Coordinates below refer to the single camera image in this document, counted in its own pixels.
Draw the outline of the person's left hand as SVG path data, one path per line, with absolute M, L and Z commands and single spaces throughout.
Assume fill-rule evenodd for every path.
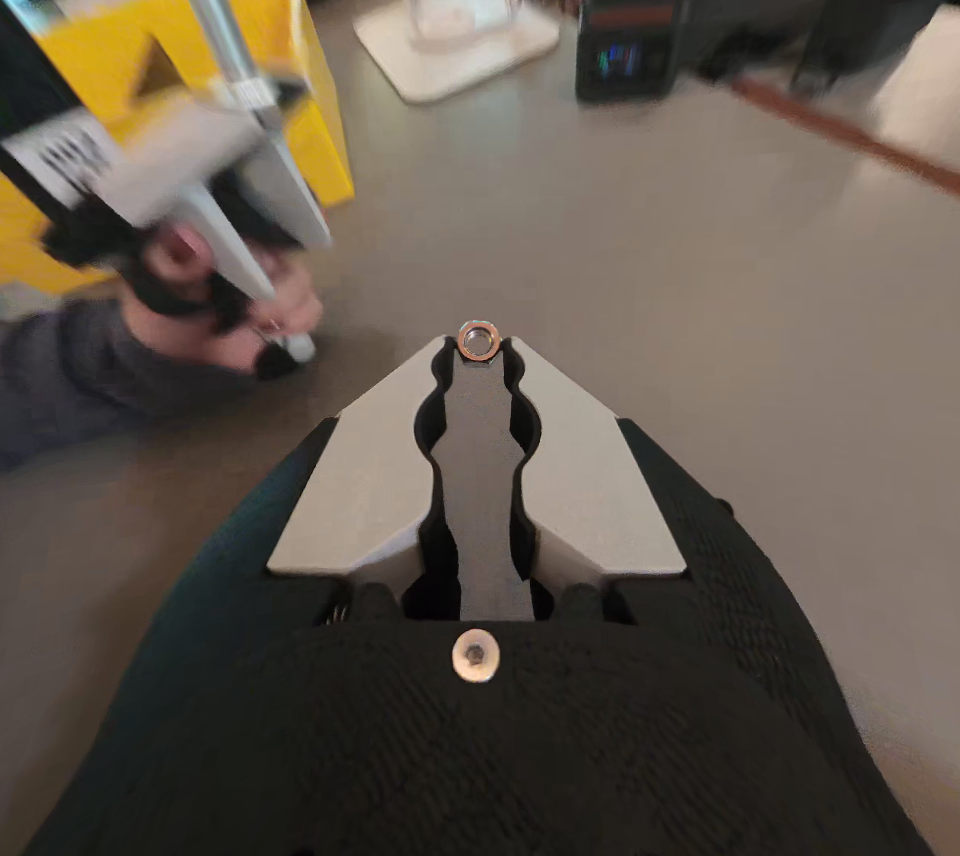
M 154 312 L 124 284 L 121 312 L 130 334 L 162 357 L 246 375 L 255 373 L 269 340 L 309 334 L 321 321 L 323 310 L 307 269 L 282 249 L 255 242 L 248 247 L 270 279 L 273 296 L 250 303 L 234 329 L 219 333 L 210 310 L 179 317 Z M 175 297 L 192 304 L 210 300 L 213 254 L 203 236 L 189 225 L 162 225 L 143 251 L 141 263 Z

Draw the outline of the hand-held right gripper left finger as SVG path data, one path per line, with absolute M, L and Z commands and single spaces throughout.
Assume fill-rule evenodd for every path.
M 434 338 L 339 413 L 268 560 L 272 574 L 385 585 L 456 574 L 432 455 L 447 428 L 454 347 Z

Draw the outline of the person's left forearm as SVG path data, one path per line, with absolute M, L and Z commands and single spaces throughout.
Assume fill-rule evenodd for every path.
M 239 398 L 254 376 L 163 357 L 114 301 L 2 323 L 1 469 L 65 446 Z

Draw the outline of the black device box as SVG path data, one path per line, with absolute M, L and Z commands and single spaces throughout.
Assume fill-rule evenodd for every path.
M 804 44 L 788 92 L 825 94 L 912 45 L 946 0 L 826 0 Z

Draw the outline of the yellow plastic bin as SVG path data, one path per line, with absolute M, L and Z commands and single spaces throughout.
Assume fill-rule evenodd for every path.
M 228 0 L 259 69 L 301 78 L 309 94 L 284 111 L 284 135 L 325 208 L 354 199 L 354 179 L 333 76 L 306 0 Z M 39 37 L 39 45 L 108 132 L 124 142 L 159 106 L 158 71 L 170 87 L 206 91 L 220 76 L 188 0 L 131 0 Z M 71 269 L 42 251 L 41 211 L 5 177 L 1 189 L 1 284 L 57 297 L 108 277 Z

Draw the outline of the white board stand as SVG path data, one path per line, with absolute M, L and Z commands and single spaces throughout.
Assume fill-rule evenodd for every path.
M 426 105 L 552 52 L 557 20 L 527 0 L 398 0 L 354 34 L 397 94 Z

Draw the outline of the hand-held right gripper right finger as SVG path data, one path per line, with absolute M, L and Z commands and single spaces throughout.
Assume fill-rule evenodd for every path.
M 544 588 L 674 577 L 688 565 L 616 414 L 523 340 L 502 345 L 510 434 L 510 553 Z

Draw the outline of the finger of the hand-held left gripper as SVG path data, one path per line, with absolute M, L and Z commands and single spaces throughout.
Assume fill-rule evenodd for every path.
M 251 300 L 271 300 L 269 275 L 210 190 L 214 176 L 265 139 L 249 112 L 179 96 L 98 177 L 98 198 L 138 229 L 169 219 L 189 225 L 221 276 Z
M 246 109 L 225 113 L 246 138 L 243 150 L 225 171 L 240 197 L 300 247 L 329 249 L 333 244 L 330 226 L 279 120 Z

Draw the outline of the silver hex nut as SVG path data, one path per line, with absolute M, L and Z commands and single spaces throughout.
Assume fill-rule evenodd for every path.
M 485 365 L 494 360 L 501 348 L 498 328 L 485 320 L 465 322 L 457 335 L 457 349 L 464 362 Z

